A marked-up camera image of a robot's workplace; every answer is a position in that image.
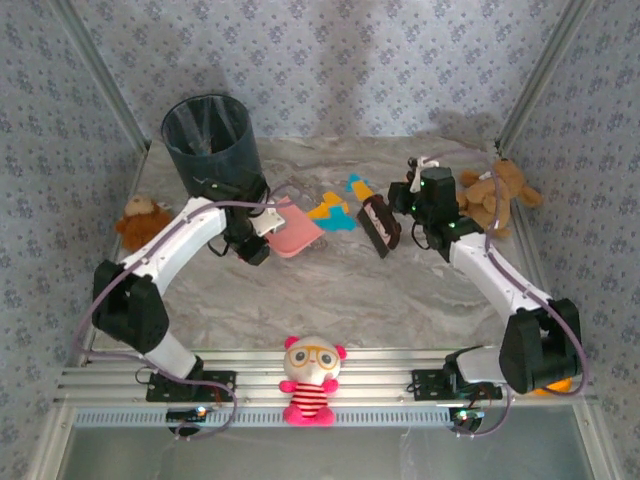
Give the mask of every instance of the marble tabletop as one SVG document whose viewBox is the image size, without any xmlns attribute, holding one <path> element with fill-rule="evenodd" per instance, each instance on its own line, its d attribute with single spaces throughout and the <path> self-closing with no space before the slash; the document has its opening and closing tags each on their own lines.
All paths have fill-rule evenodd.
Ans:
<svg viewBox="0 0 640 480">
<path fill-rule="evenodd" d="M 460 148 L 439 137 L 258 139 L 263 170 L 271 187 L 287 182 L 305 211 L 331 190 L 348 201 L 347 178 L 357 173 L 385 195 L 401 180 L 412 156 Z M 454 175 L 463 168 L 485 170 L 465 155 L 441 164 Z M 180 211 L 187 200 L 162 142 L 154 141 L 138 193 Z M 230 254 L 214 256 L 203 247 L 178 273 L 164 300 L 171 331 L 191 349 L 282 348 L 289 335 L 317 334 L 346 347 L 459 348 L 499 343 L 504 324 L 479 290 L 436 253 L 417 248 L 408 232 L 411 219 L 398 217 L 403 236 L 382 260 L 362 227 L 326 232 L 290 259 L 272 253 L 259 267 Z M 513 240 L 497 248 L 516 268 Z M 127 252 L 121 251 L 120 259 Z M 123 347 L 98 332 L 98 350 Z"/>
</svg>

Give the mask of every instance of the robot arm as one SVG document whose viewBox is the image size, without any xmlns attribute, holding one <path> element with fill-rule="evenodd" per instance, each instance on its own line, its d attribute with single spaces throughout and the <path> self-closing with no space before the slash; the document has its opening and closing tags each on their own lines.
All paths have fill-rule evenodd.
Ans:
<svg viewBox="0 0 640 480">
<path fill-rule="evenodd" d="M 96 309 L 93 325 L 160 370 L 181 379 L 198 379 L 202 362 L 169 331 L 162 295 L 180 269 L 218 235 L 249 264 L 259 265 L 267 258 L 269 247 L 263 236 L 284 220 L 275 209 L 250 216 L 246 206 L 237 206 L 238 202 L 258 201 L 265 191 L 266 182 L 260 176 L 248 191 L 203 184 L 201 194 L 190 198 L 151 242 L 120 264 L 105 261 L 96 269 L 94 298 L 120 273 L 138 265 Z"/>
<path fill-rule="evenodd" d="M 464 273 L 505 322 L 500 347 L 465 349 L 447 359 L 445 369 L 456 377 L 455 383 L 458 386 L 507 383 L 516 392 L 527 393 L 581 373 L 578 354 L 570 339 L 534 298 L 558 313 L 579 339 L 580 322 L 575 305 L 567 299 L 555 301 L 536 288 L 493 246 L 489 250 L 491 260 L 482 228 L 459 214 L 455 181 L 449 168 L 440 167 L 438 162 L 425 162 L 423 158 L 411 159 L 409 165 L 407 181 L 392 183 L 389 188 L 390 206 L 414 218 L 422 227 L 429 247 Z M 527 295 L 514 283 L 522 285 Z"/>
</svg>

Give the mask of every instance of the stuffed animal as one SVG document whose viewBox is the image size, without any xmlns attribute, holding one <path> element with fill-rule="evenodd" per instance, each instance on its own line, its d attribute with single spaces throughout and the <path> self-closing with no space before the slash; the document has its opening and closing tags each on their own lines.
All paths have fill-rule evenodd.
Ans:
<svg viewBox="0 0 640 480">
<path fill-rule="evenodd" d="M 122 235 L 122 246 L 134 253 L 169 223 L 171 215 L 166 210 L 148 197 L 135 195 L 124 207 L 124 215 L 116 223 L 116 231 Z"/>
<path fill-rule="evenodd" d="M 465 191 L 457 192 L 456 197 L 460 214 L 473 218 L 485 230 L 493 221 L 496 206 L 500 205 L 500 217 L 494 234 L 497 237 L 508 237 L 511 231 L 506 228 L 511 217 L 511 200 L 519 198 L 527 207 L 542 205 L 542 195 L 527 185 L 524 173 L 506 158 L 498 159 L 493 164 L 498 176 L 500 198 L 496 198 L 496 187 L 491 173 L 480 174 L 465 170 L 460 176 L 460 183 Z"/>
<path fill-rule="evenodd" d="M 338 374 L 346 350 L 320 337 L 289 337 L 284 343 L 284 371 L 289 380 L 280 382 L 280 391 L 293 393 L 284 411 L 284 420 L 295 426 L 333 425 L 328 394 L 338 387 Z"/>
</svg>

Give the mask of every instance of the black trash can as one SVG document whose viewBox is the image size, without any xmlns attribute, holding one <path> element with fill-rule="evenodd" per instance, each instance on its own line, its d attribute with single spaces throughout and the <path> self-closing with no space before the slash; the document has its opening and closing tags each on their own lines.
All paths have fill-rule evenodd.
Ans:
<svg viewBox="0 0 640 480">
<path fill-rule="evenodd" d="M 246 107 L 227 95 L 202 95 L 174 106 L 162 139 L 189 195 L 202 182 L 249 187 L 263 175 Z"/>
</svg>

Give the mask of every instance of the doll ears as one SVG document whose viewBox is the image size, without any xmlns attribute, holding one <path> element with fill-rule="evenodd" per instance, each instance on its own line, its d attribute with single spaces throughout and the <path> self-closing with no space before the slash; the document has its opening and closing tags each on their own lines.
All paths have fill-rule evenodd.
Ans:
<svg viewBox="0 0 640 480">
<path fill-rule="evenodd" d="M 296 343 L 300 338 L 298 337 L 289 337 L 284 341 L 284 348 L 289 348 L 291 345 Z"/>
<path fill-rule="evenodd" d="M 342 345 L 336 345 L 336 350 L 338 351 L 340 360 L 344 360 L 345 358 L 347 358 L 347 351 Z"/>
</svg>

